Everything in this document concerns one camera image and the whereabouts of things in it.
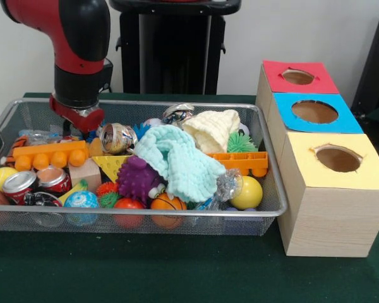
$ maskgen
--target green toy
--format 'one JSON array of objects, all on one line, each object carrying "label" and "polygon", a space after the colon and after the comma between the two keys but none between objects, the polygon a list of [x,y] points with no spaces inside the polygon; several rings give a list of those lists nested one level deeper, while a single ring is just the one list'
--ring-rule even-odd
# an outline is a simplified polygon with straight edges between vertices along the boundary
[{"label": "green toy", "polygon": [[250,136],[239,134],[238,132],[231,133],[229,142],[227,143],[228,153],[252,153],[258,152],[258,148],[251,142]]}]

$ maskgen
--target red soda can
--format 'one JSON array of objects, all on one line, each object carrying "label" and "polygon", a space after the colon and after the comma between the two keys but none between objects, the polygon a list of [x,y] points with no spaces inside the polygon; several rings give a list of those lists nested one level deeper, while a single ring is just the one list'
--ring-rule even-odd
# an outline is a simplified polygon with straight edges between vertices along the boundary
[{"label": "red soda can", "polygon": [[37,172],[39,185],[43,191],[57,197],[62,196],[71,189],[71,179],[63,170],[56,167],[48,167]]},{"label": "red soda can", "polygon": [[38,188],[38,178],[35,172],[26,171],[11,175],[3,184],[3,193],[17,205],[25,205],[26,193]]}]

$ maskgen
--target yellow ball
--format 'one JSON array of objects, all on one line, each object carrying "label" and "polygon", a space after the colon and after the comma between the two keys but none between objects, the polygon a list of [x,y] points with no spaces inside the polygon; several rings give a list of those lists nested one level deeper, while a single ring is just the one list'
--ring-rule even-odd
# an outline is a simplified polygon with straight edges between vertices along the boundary
[{"label": "yellow ball", "polygon": [[231,199],[231,203],[238,210],[256,208],[263,199],[263,189],[253,177],[243,176],[243,188],[238,196]]},{"label": "yellow ball", "polygon": [[13,174],[16,174],[18,171],[16,169],[13,169],[11,167],[1,167],[0,168],[0,191],[1,191],[1,188],[5,182],[5,180],[13,175]]}]

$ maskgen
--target metal mesh basket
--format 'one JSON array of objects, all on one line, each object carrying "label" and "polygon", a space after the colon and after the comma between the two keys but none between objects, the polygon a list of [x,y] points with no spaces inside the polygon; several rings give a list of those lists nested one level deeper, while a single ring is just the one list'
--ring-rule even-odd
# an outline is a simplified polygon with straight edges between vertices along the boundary
[{"label": "metal mesh basket", "polygon": [[[161,117],[170,102],[101,101],[108,121],[139,124]],[[195,112],[234,109],[247,125],[256,145],[265,147],[268,174],[259,178],[263,201],[256,212],[161,211],[40,206],[0,206],[0,230],[42,232],[105,232],[142,234],[263,235],[275,217],[285,212],[287,199],[274,150],[262,112],[254,105],[193,104]],[[50,109],[47,100],[23,99],[9,104],[0,116],[0,158],[7,155],[21,129],[49,131],[63,120]]]}]

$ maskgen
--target cloth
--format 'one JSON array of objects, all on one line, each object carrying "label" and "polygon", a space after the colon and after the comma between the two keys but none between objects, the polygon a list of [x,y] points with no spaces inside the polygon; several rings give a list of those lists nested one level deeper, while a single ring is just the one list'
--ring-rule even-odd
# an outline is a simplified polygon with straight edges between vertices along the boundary
[{"label": "cloth", "polygon": [[216,180],[225,167],[195,147],[193,138],[172,125],[149,129],[135,146],[167,182],[167,193],[184,202],[205,202],[217,190]]},{"label": "cloth", "polygon": [[235,110],[207,110],[185,121],[183,129],[194,138],[204,153],[225,153],[229,136],[239,130],[239,125],[239,114]]}]

